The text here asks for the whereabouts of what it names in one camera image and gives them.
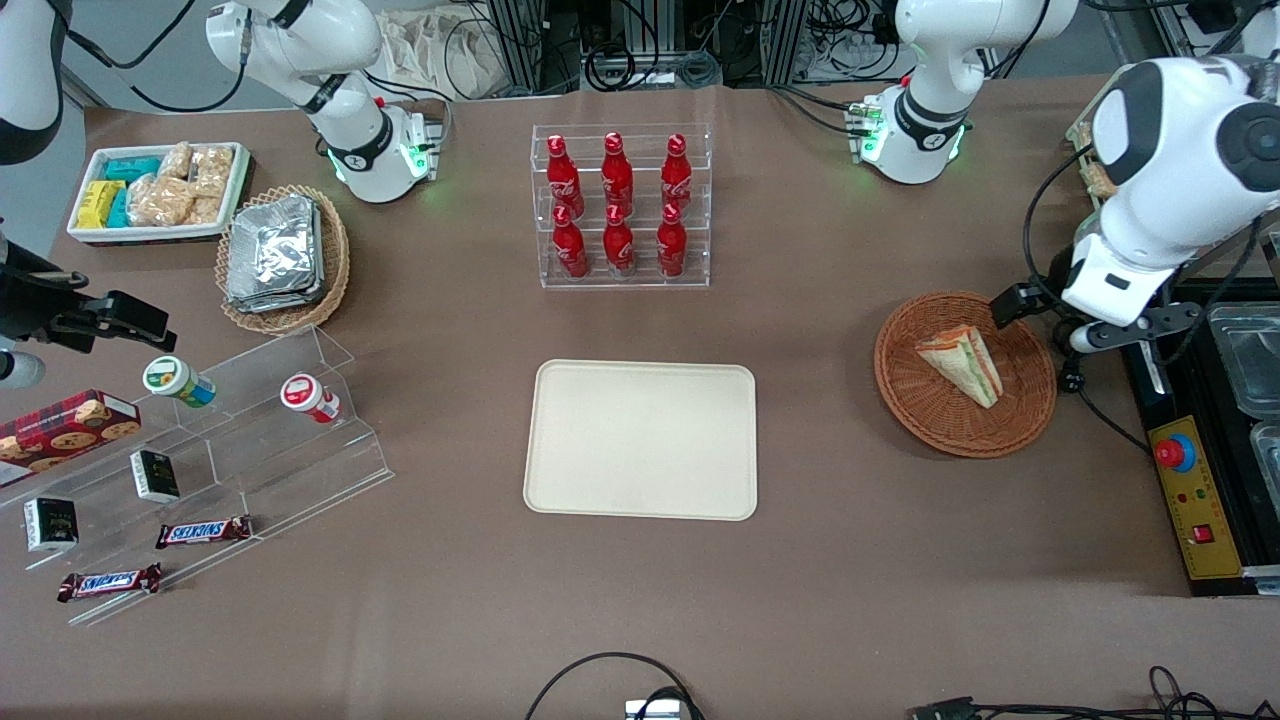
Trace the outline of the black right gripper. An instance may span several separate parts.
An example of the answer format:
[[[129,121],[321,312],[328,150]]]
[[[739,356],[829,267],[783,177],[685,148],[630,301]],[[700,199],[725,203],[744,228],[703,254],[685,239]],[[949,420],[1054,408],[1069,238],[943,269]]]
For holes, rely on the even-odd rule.
[[[86,307],[95,299],[82,290],[88,279],[60,268],[18,243],[3,240],[1,334],[90,354],[96,320]],[[32,354],[0,351],[0,388],[27,389],[45,378],[45,363]]]

